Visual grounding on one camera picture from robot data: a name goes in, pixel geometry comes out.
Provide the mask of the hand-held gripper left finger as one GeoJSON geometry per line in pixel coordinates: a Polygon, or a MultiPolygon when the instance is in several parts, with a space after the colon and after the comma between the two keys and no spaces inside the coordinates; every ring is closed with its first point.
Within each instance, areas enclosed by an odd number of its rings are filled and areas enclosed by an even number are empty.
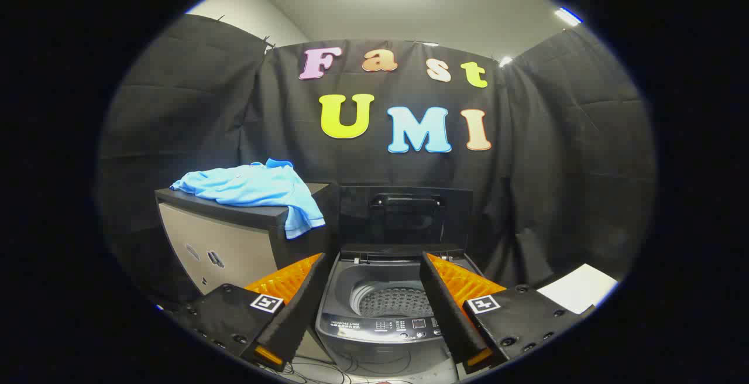
{"type": "Polygon", "coordinates": [[[284,371],[311,327],[330,272],[317,253],[247,286],[225,283],[176,310],[176,323],[244,362],[284,371]]]}

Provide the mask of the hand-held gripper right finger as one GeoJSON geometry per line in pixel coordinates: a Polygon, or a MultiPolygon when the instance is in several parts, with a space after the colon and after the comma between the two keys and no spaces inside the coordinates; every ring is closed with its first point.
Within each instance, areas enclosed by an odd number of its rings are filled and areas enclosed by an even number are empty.
{"type": "Polygon", "coordinates": [[[466,373],[536,351],[595,309],[575,312],[526,283],[502,286],[433,253],[421,258],[420,280],[442,338],[466,373]]]}

